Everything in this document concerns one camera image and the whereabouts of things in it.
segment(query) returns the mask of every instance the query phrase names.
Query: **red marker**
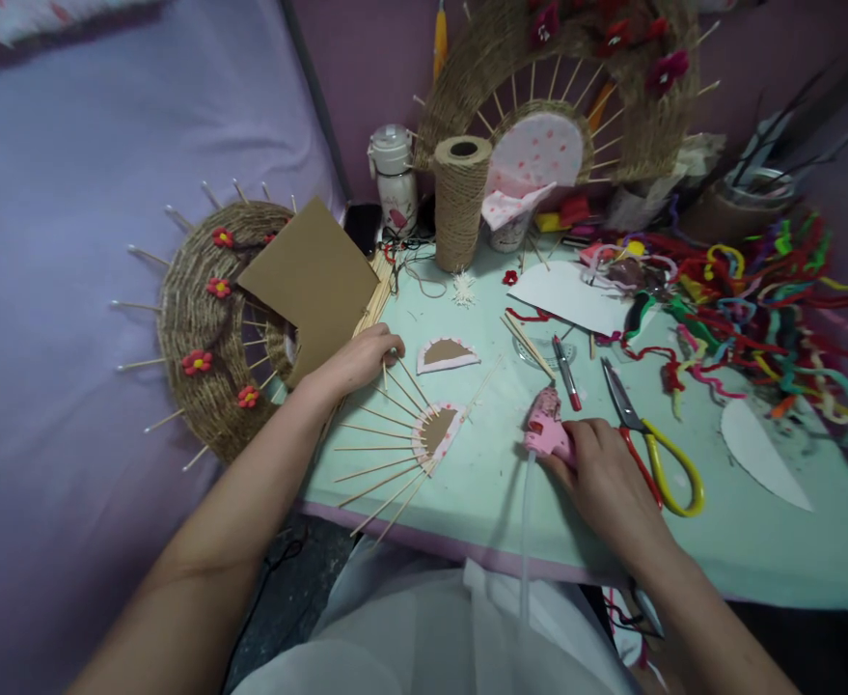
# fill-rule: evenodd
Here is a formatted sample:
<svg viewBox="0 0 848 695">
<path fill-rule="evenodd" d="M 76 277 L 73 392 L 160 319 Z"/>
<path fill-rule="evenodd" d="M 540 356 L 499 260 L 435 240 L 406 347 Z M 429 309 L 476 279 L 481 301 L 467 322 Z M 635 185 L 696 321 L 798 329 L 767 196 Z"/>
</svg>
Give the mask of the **red marker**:
<svg viewBox="0 0 848 695">
<path fill-rule="evenodd" d="M 568 399 L 571 401 L 571 409 L 575 412 L 581 410 L 581 399 L 578 398 L 578 389 L 575 388 L 575 379 L 571 376 L 571 369 L 568 367 L 568 360 L 565 358 L 565 351 L 561 349 L 561 340 L 559 336 L 552 337 L 552 347 L 556 351 L 556 358 L 559 360 L 559 371 L 561 378 L 565 382 L 565 389 L 568 391 Z"/>
</svg>

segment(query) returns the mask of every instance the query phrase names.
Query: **red scissors handle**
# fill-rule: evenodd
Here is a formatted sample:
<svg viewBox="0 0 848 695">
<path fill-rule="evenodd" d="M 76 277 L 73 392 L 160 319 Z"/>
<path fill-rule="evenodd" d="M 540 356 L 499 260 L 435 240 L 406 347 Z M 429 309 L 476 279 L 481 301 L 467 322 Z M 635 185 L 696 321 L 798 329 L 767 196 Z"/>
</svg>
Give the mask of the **red scissors handle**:
<svg viewBox="0 0 848 695">
<path fill-rule="evenodd" d="M 639 466 L 639 472 L 643 474 L 645 484 L 648 485 L 648 489 L 652 493 L 652 497 L 655 498 L 655 502 L 658 504 L 658 509 L 661 510 L 663 507 L 662 495 L 658 491 L 658 487 L 655 486 L 655 481 L 652 480 L 652 476 L 648 472 L 648 468 L 643 463 L 643 460 L 640 459 L 639 452 L 636 451 L 636 445 L 633 444 L 633 440 L 629 436 L 629 428 L 621 427 L 619 428 L 619 433 L 622 435 L 623 441 L 626 442 L 626 447 L 629 449 L 629 453 L 632 454 L 633 459 L 636 460 L 636 465 Z"/>
</svg>

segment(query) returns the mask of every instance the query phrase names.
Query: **pink glue gun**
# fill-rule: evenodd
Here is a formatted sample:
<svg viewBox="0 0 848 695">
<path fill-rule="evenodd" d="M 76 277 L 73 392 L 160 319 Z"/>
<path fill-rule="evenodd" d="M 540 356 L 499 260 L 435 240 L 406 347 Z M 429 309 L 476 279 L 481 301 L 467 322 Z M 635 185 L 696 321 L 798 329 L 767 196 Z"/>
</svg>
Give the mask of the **pink glue gun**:
<svg viewBox="0 0 848 695">
<path fill-rule="evenodd" d="M 560 410 L 561 400 L 554 388 L 547 387 L 540 391 L 530 410 L 523 446 L 538 456 L 555 454 L 568 466 L 575 468 L 575 452 L 571 437 L 561 425 Z"/>
</svg>

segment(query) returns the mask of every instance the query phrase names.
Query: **table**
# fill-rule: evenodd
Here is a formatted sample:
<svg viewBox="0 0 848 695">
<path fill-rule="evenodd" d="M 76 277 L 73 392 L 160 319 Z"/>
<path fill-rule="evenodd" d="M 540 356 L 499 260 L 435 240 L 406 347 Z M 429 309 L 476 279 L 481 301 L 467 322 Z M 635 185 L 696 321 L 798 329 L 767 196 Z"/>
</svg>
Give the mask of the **table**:
<svg viewBox="0 0 848 695">
<path fill-rule="evenodd" d="M 551 239 L 544 239 L 547 250 Z M 556 259 L 571 252 L 560 247 Z M 418 283 L 402 273 L 400 295 L 389 300 L 382 317 L 407 345 L 405 362 L 414 370 L 417 351 L 437 336 L 453 336 L 471 344 L 481 364 L 418 377 L 432 401 L 467 403 L 478 390 L 499 355 L 499 369 L 482 393 L 470 422 L 463 424 L 449 453 L 433 479 L 424 483 L 407 506 L 388 539 L 453 559 L 472 557 L 490 569 L 520 575 L 521 519 L 526 453 L 520 446 L 525 418 L 536 393 L 549 379 L 535 364 L 519 356 L 500 316 L 510 306 L 527 315 L 535 311 L 506 295 L 501 280 L 506 270 L 516 268 L 516 255 L 502 255 L 485 244 L 479 247 L 470 273 L 476 278 L 475 306 L 463 308 L 452 301 L 451 277 L 433 262 L 419 263 L 422 277 L 448 280 L 448 291 L 439 299 L 424 296 Z M 538 263 L 529 254 L 528 265 Z M 436 293 L 427 285 L 427 292 Z M 674 321 L 657 316 L 640 336 L 637 348 L 665 345 L 672 340 Z M 566 328 L 561 322 L 529 323 L 527 334 L 534 340 L 551 339 Z M 670 397 L 663 392 L 660 370 L 664 359 L 646 356 L 640 363 L 615 361 L 609 347 L 599 348 L 590 360 L 588 334 L 576 328 L 565 341 L 576 350 L 572 371 L 584 409 L 571 412 L 561 379 L 563 419 L 602 417 L 618 424 L 603 371 L 602 355 L 611 355 L 620 370 L 633 404 L 669 438 L 684 449 L 698 466 L 706 490 L 703 513 L 681 518 L 665 510 L 665 519 L 678 542 L 700 564 L 706 574 L 730 598 L 804 608 L 848 608 L 848 464 L 814 413 L 807 431 L 795 431 L 788 440 L 773 434 L 779 451 L 803 486 L 814 512 L 797 509 L 760 486 L 734 463 L 720 433 L 722 406 L 712 400 L 706 385 L 682 376 L 688 385 L 683 394 L 683 422 L 671 414 Z M 390 375 L 416 395 L 407 375 L 395 366 Z M 762 403 L 745 378 L 730 369 L 716 372 L 727 388 L 750 394 L 756 412 Z M 392 386 L 389 395 L 404 402 Z M 363 404 L 386 414 L 409 417 L 371 388 L 354 394 L 336 418 L 326 440 L 319 446 L 315 465 L 302 490 L 302 509 L 348 528 L 363 519 L 398 491 L 408 476 L 396 479 L 338 509 L 350 495 L 383 480 L 384 472 L 335 483 L 335 479 L 398 459 L 402 451 L 335 452 L 337 447 L 401 446 L 398 439 L 338 427 L 349 422 L 382 431 L 402 431 L 360 410 Z M 642 438 L 636 446 L 645 456 Z M 673 457 L 664 453 L 663 462 L 681 504 L 689 499 L 682 487 L 683 473 Z M 564 499 L 554 481 L 542 469 L 533 472 L 533 505 L 528 524 L 531 576 L 573 582 L 620 585 L 625 574 L 619 562 L 588 529 Z M 397 512 L 404 495 L 389 506 L 366 529 L 378 534 Z"/>
</svg>

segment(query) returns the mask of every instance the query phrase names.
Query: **person's left hand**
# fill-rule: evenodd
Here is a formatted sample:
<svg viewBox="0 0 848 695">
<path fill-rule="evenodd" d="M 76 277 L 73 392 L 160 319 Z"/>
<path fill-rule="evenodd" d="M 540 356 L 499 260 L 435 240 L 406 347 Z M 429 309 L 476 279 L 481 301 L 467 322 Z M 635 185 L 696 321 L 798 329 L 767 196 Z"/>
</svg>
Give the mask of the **person's left hand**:
<svg viewBox="0 0 848 695">
<path fill-rule="evenodd" d="M 317 369 L 318 383 L 331 389 L 342 398 L 361 389 L 382 372 L 382 360 L 391 367 L 397 357 L 404 356 L 404 341 L 400 336 L 392 335 L 385 323 L 377 323 L 367 328 Z"/>
</svg>

